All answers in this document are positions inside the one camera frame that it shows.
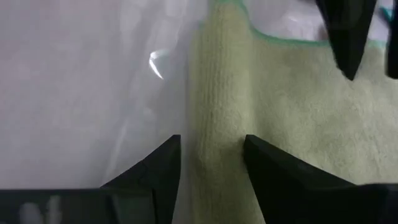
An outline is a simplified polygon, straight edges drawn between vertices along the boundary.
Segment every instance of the green cloth edge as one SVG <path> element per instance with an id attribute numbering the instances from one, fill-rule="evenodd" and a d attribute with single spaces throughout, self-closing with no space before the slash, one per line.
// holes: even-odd
<path id="1" fill-rule="evenodd" d="M 272 35 L 264 34 L 259 31 L 257 28 L 253 26 L 249 18 L 249 11 L 247 7 L 244 5 L 243 0 L 212 0 L 212 4 L 210 4 L 210 9 L 214 7 L 216 3 L 234 3 L 239 6 L 240 9 L 243 10 L 245 18 L 250 25 L 251 30 L 255 33 L 258 37 L 262 39 L 266 39 L 269 41 L 279 42 L 282 44 L 305 44 L 309 46 L 316 46 L 316 47 L 331 47 L 329 40 L 300 40 L 300 39 L 285 39 L 280 37 L 274 37 Z M 369 40 L 367 43 L 371 45 L 375 45 L 378 47 L 385 47 L 387 42 L 381 40 Z"/>

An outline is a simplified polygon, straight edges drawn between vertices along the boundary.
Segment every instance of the black triangular clamp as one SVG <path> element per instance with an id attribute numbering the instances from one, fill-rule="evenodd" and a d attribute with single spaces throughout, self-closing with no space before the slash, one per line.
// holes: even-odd
<path id="1" fill-rule="evenodd" d="M 181 136 L 173 135 L 145 159 L 102 188 L 128 189 L 139 185 L 152 189 L 156 224 L 169 224 L 173 219 L 180 171 Z"/>
<path id="2" fill-rule="evenodd" d="M 354 185 L 253 135 L 243 157 L 267 224 L 398 223 L 398 185 Z"/>
<path id="3" fill-rule="evenodd" d="M 316 0 L 338 68 L 354 80 L 362 61 L 376 0 Z"/>

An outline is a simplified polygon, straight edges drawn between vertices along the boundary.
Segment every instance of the microfiber cloth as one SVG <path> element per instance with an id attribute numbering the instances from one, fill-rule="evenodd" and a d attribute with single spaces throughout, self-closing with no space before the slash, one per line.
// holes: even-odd
<path id="1" fill-rule="evenodd" d="M 189 64 L 193 223 L 264 223 L 246 134 L 354 184 L 398 182 L 398 82 L 384 52 L 368 41 L 352 82 L 327 42 L 268 37 L 241 2 L 214 3 Z"/>

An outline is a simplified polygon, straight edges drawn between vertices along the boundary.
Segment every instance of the black plastic piece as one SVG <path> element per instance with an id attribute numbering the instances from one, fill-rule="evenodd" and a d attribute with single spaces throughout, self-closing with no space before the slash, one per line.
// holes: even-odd
<path id="1" fill-rule="evenodd" d="M 394 8 L 391 21 L 390 39 L 387 59 L 387 75 L 391 78 L 398 78 L 398 7 Z"/>
<path id="2" fill-rule="evenodd" d="M 398 185 L 354 185 L 247 135 L 244 161 L 267 224 L 398 223 Z"/>
<path id="3" fill-rule="evenodd" d="M 376 0 L 317 0 L 338 68 L 354 80 L 361 63 Z"/>
<path id="4" fill-rule="evenodd" d="M 99 189 L 0 190 L 0 223 L 170 224 L 180 166 L 174 135 Z"/>

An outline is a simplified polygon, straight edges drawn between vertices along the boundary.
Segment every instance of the yellow microfiber cloth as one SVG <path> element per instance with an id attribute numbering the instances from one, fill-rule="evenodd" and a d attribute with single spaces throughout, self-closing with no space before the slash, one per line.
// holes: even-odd
<path id="1" fill-rule="evenodd" d="M 193 222 L 264 223 L 243 163 L 255 134 L 355 184 L 398 182 L 398 82 L 368 43 L 355 81 L 325 43 L 258 33 L 240 2 L 214 4 L 190 59 Z"/>

